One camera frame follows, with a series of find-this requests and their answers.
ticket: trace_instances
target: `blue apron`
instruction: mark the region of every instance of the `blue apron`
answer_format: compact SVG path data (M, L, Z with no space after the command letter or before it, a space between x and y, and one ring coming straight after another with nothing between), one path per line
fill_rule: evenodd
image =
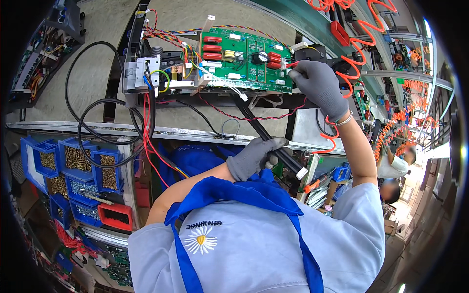
M236 200L266 210L284 213L292 222L300 239L304 271L310 292L324 292L319 266L301 236L299 216L302 216L303 212L290 198L290 195L274 180L272 172L263 170L259 175L255 174L251 177L250 181L236 182L235 184L215 177L205 178L191 189L181 203L173 203L169 209L165 225L171 225L173 229L176 255L188 293L203 293L202 285L174 224L180 215L218 200Z

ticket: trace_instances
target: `brass screw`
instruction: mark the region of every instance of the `brass screw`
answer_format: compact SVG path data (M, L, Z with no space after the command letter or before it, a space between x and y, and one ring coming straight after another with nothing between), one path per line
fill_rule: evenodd
M67 185L62 176L51 178L51 190L53 195L60 193L65 199L68 199Z
M115 164L115 157L101 155L101 165L111 166ZM117 191L116 170L102 169L103 171L103 187Z
M85 150L85 153L91 155L90 150ZM91 163L84 157L82 151L69 146L65 146L65 167L91 172Z
M52 170L55 171L55 158L54 158L54 153L43 153L43 152L39 152L39 158L41 160L41 164L42 166L44 167L49 167L51 168Z

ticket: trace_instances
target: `glove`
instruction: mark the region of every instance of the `glove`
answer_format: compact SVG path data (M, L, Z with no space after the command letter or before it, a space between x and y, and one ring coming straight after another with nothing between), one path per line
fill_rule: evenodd
M266 142L260 137L255 138L235 157L228 157L228 170L236 181L246 181L262 169L272 169L279 162L279 158L269 156L268 152L278 150L285 145L288 145L288 140L283 137Z
M348 111L348 101L339 89L339 80L327 64L301 60L288 75L306 97L318 105L330 122L336 122Z

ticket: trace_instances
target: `daisy embroidery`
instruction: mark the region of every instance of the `daisy embroidery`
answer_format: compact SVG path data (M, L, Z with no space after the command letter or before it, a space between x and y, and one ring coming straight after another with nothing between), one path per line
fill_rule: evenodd
M208 249L213 250L213 247L217 246L217 237L207 237L212 227L207 228L208 227L196 228L196 231L190 231L192 235L184 239L184 242L187 243L184 245L184 247L187 247L187 251L192 252L192 254L196 254L197 251L200 251L200 253L204 255L204 253L208 254Z

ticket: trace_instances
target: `red capacitor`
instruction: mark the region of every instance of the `red capacitor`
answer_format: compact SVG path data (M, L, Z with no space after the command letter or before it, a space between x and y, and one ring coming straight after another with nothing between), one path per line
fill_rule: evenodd
M280 69L282 65L280 63L269 62L267 63L267 68L270 69Z
M210 37L210 36L205 36L204 37L204 42L206 43L221 43L222 38L220 37Z
M269 58L272 58L272 57L279 58L279 59L282 58L282 55L278 53L274 53L274 52L269 52L267 56L269 56Z
M222 56L218 53L204 53L202 58L205 60L221 60Z
M221 52L221 46L204 45L202 50L205 52Z
M274 63L280 63L282 61L282 58L280 57L275 57L275 56L269 56L270 61Z

